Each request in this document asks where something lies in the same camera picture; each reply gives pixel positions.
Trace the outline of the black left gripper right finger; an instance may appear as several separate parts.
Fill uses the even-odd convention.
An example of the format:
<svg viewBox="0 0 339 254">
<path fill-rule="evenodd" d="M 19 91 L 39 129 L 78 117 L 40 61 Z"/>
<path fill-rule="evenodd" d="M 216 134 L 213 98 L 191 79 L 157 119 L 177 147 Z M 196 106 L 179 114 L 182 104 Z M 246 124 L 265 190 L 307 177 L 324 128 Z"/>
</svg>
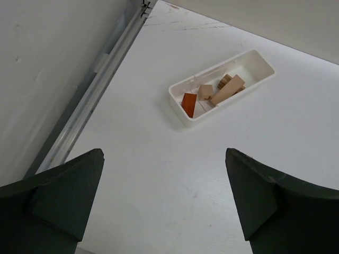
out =
<svg viewBox="0 0 339 254">
<path fill-rule="evenodd" d="M 338 253 L 338 191 L 295 178 L 234 148 L 226 169 L 253 253 Z"/>
</svg>

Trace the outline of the white plastic tray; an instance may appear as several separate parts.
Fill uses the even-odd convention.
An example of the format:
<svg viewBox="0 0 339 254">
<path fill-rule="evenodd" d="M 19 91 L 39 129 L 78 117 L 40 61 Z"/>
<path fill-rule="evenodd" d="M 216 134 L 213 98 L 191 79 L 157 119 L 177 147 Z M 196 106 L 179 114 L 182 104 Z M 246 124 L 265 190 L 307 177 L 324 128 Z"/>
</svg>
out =
<svg viewBox="0 0 339 254">
<path fill-rule="evenodd" d="M 189 117 L 181 103 L 185 93 L 198 94 L 201 85 L 212 85 L 219 92 L 219 83 L 225 75 L 239 76 L 245 89 L 214 106 L 209 101 L 197 99 L 194 115 Z M 169 87 L 169 103 L 188 128 L 193 127 L 214 115 L 220 114 L 227 106 L 239 101 L 275 75 L 273 67 L 256 50 L 245 51 Z"/>
</svg>

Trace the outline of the light wood cube block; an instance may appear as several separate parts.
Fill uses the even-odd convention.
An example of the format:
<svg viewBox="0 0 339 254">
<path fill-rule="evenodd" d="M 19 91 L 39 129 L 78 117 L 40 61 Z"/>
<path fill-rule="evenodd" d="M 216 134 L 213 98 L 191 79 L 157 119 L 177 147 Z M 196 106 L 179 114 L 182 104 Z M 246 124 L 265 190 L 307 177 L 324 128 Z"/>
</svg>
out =
<svg viewBox="0 0 339 254">
<path fill-rule="evenodd" d="M 198 96 L 200 101 L 209 101 L 214 95 L 212 85 L 200 85 Z"/>
</svg>

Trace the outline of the striped dark wood block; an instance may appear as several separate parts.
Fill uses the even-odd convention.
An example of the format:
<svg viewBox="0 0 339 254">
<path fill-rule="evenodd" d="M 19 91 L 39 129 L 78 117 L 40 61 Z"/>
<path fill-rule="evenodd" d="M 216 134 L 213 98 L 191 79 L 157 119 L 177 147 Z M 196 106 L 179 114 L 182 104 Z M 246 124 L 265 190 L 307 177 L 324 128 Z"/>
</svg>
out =
<svg viewBox="0 0 339 254">
<path fill-rule="evenodd" d="M 226 75 L 222 78 L 222 80 L 219 82 L 219 84 L 217 85 L 217 88 L 218 88 L 218 89 L 222 89 L 222 88 L 223 88 L 229 81 L 231 81 L 231 80 L 232 80 L 232 76 L 229 75 L 229 74 L 226 74 Z M 241 88 L 239 88 L 239 89 L 236 91 L 235 94 L 237 94 L 237 93 L 243 91 L 244 89 L 245 89 L 245 86 L 243 85 Z"/>
</svg>

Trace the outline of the orange triangular wood block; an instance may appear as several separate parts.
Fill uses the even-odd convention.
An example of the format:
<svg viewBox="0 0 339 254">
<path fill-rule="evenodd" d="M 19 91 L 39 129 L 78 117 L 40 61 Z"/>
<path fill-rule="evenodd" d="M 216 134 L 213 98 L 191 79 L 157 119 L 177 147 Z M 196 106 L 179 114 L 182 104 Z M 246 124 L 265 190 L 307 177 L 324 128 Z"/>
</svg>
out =
<svg viewBox="0 0 339 254">
<path fill-rule="evenodd" d="M 181 102 L 181 106 L 188 117 L 194 117 L 195 104 L 197 101 L 198 95 L 192 93 L 185 93 Z"/>
</svg>

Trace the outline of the long light wood block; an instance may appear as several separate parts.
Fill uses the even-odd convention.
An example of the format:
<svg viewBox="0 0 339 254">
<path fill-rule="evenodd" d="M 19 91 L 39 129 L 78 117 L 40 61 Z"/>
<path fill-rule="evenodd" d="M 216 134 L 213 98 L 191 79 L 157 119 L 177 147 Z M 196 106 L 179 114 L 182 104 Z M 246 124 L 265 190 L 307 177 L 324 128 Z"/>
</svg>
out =
<svg viewBox="0 0 339 254">
<path fill-rule="evenodd" d="M 210 100 L 210 102 L 216 106 L 217 104 L 232 97 L 241 87 L 243 87 L 245 81 L 238 75 L 235 75 L 225 86 Z"/>
</svg>

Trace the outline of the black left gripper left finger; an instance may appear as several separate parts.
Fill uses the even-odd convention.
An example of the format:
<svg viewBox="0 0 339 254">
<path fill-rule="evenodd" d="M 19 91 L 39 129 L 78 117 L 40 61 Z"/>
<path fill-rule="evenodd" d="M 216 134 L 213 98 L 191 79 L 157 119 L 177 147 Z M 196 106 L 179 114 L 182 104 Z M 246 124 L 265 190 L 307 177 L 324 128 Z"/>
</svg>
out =
<svg viewBox="0 0 339 254">
<path fill-rule="evenodd" d="M 75 253 L 104 166 L 101 149 L 1 187 L 1 253 Z"/>
</svg>

